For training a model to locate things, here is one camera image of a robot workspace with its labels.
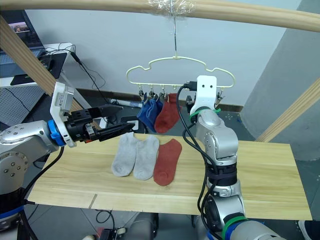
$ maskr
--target gray floor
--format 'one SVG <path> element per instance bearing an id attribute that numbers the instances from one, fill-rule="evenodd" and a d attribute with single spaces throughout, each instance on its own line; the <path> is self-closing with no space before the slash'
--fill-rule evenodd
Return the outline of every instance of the gray floor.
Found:
<path id="1" fill-rule="evenodd" d="M 87 101 L 92 106 L 104 104 L 98 97 L 88 97 Z M 34 120 L 49 120 L 51 99 L 46 96 L 43 98 L 31 112 Z M 122 116 L 134 116 L 139 111 L 138 108 L 125 107 L 119 114 L 118 120 Z M 183 110 L 184 118 L 187 120 L 188 115 L 186 110 Z M 239 140 L 253 141 L 254 138 L 250 135 L 247 129 L 242 124 L 240 116 L 235 112 L 220 112 L 219 116 L 225 121 L 226 126 L 232 128 Z M 31 116 L 25 119 L 25 122 L 30 122 Z M 1 130 L 7 126 L 1 124 Z M 167 135 L 181 136 L 182 123 L 179 121 Z M 312 217 L 315 220 L 320 220 L 320 161 L 297 161 L 298 170 L 306 193 L 306 197 L 311 209 Z M 28 182 L 40 170 L 31 166 L 25 176 L 24 184 Z M 35 205 L 26 207 L 26 214 L 29 216 L 35 209 Z M 116 227 L 128 227 L 137 213 L 135 212 L 113 212 Z M 97 211 L 94 209 L 80 209 L 72 207 L 58 207 L 40 205 L 35 214 L 29 220 L 32 228 L 40 240 L 81 240 L 83 236 L 95 234 L 99 228 L 111 228 L 112 222 L 108 220 L 106 223 L 99 224 L 96 222 Z M 303 236 L 298 228 L 297 222 L 292 220 L 270 220 L 257 219 L 265 225 L 279 233 L 287 240 L 303 240 Z M 191 227 L 189 215 L 183 214 L 160 214 L 159 215 L 159 230 L 156 240 L 195 240 L 196 233 Z"/>

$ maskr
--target gray sock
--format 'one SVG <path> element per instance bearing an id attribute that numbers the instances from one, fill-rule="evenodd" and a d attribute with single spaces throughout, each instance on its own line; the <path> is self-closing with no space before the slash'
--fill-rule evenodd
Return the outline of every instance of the gray sock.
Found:
<path id="1" fill-rule="evenodd" d="M 131 173 L 136 161 L 138 142 L 133 132 L 121 135 L 118 151 L 111 166 L 114 175 L 124 177 Z"/>
<path id="2" fill-rule="evenodd" d="M 159 148 L 159 140 L 149 136 L 136 144 L 136 159 L 133 176 L 139 180 L 148 180 L 154 174 L 154 168 Z"/>

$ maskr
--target computer monitor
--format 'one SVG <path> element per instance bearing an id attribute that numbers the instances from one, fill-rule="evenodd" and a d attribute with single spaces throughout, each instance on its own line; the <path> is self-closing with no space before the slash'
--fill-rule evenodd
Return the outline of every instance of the computer monitor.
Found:
<path id="1" fill-rule="evenodd" d="M 43 48 L 43 44 L 24 10 L 1 11 L 0 14 L 29 49 Z"/>

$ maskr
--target red sock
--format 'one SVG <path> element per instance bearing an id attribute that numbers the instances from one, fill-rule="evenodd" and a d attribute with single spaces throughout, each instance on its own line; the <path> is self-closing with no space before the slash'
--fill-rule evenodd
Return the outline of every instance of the red sock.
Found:
<path id="1" fill-rule="evenodd" d="M 166 144 L 160 145 L 158 151 L 158 158 L 153 170 L 153 180 L 161 186 L 166 186 L 175 177 L 182 146 L 177 140 L 171 139 Z"/>
<path id="2" fill-rule="evenodd" d="M 164 106 L 154 123 L 154 128 L 157 133 L 166 133 L 178 122 L 179 114 L 177 110 L 176 99 L 177 94 L 170 93 L 168 95 L 168 101 L 164 102 Z"/>

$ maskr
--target gray wall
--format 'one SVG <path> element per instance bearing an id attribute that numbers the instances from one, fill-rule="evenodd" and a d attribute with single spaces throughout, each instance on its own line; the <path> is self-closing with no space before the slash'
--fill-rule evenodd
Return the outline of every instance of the gray wall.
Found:
<path id="1" fill-rule="evenodd" d="M 294 10 L 301 2 L 234 1 Z M 105 78 L 106 85 L 102 89 L 106 91 L 137 94 L 139 89 L 127 82 L 126 71 L 137 65 L 147 66 L 153 59 L 174 55 L 173 21 L 162 16 L 90 10 L 26 12 L 44 44 L 75 44 L 80 59 Z M 231 71 L 237 78 L 237 84 L 224 91 L 225 98 L 221 103 L 243 106 L 285 30 L 282 27 L 183 18 L 177 21 L 178 54 L 202 60 L 211 69 L 219 67 Z M 92 82 L 72 58 L 64 68 L 75 87 L 91 89 Z M 132 77 L 136 82 L 183 84 L 195 81 L 199 75 L 209 74 L 200 64 L 172 60 L 155 63 L 149 72 L 132 72 Z M 215 76 L 219 85 L 231 81 L 224 73 Z M 97 84 L 102 85 L 98 77 Z M 181 98 L 186 99 L 185 91 Z"/>
<path id="2" fill-rule="evenodd" d="M 320 14 L 319 0 L 302 0 L 298 10 Z M 287 29 L 241 112 L 257 138 L 317 78 L 320 78 L 320 33 Z M 320 101 L 276 136 L 289 143 L 297 160 L 320 158 Z"/>

